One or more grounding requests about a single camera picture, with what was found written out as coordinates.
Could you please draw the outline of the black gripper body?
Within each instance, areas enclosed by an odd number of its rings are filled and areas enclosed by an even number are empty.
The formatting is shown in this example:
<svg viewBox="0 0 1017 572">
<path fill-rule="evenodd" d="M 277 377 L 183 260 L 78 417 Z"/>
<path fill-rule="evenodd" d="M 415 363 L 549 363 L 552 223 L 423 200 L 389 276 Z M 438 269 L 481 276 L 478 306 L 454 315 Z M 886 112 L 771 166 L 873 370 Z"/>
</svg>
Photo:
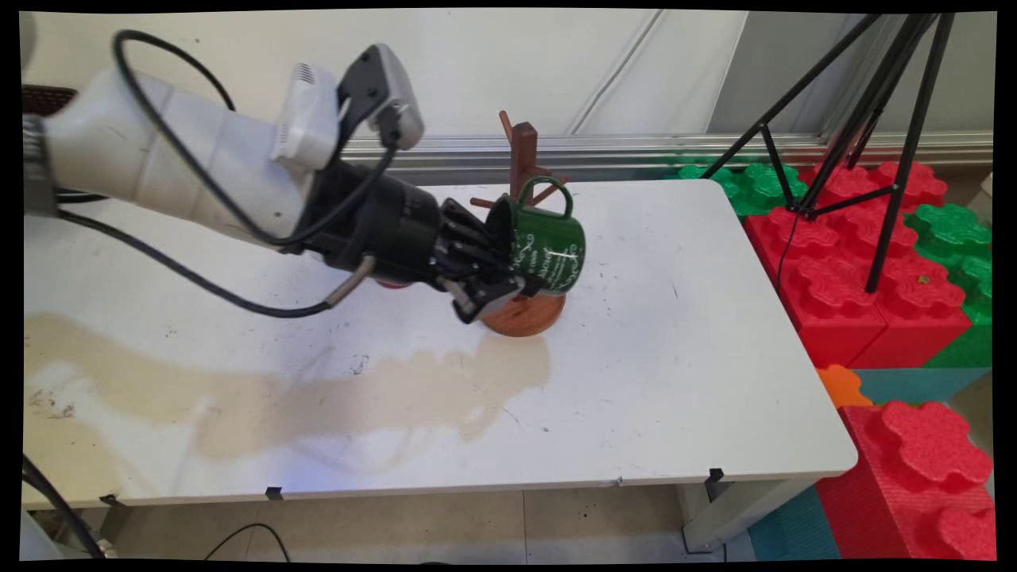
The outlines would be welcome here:
<svg viewBox="0 0 1017 572">
<path fill-rule="evenodd" d="M 382 175 L 348 214 L 298 243 L 330 267 L 351 272 L 375 258 L 373 278 L 391 284 L 439 285 L 450 278 L 448 203 Z"/>
</svg>

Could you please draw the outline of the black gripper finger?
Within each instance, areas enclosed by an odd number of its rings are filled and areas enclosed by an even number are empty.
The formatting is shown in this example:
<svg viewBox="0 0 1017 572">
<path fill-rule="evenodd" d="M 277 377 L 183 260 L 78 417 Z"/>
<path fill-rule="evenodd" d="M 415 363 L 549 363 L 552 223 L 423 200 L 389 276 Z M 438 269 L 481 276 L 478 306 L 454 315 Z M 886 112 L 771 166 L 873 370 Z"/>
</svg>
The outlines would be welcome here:
<svg viewBox="0 0 1017 572">
<path fill-rule="evenodd" d="M 526 279 L 504 268 L 473 265 L 465 272 L 443 276 L 443 289 L 453 297 L 453 308 L 463 323 L 503 308 L 523 292 Z"/>
<path fill-rule="evenodd" d="M 479 247 L 495 258 L 508 256 L 508 242 L 493 232 L 458 201 L 446 198 L 439 206 L 439 232 L 450 242 Z"/>
</svg>

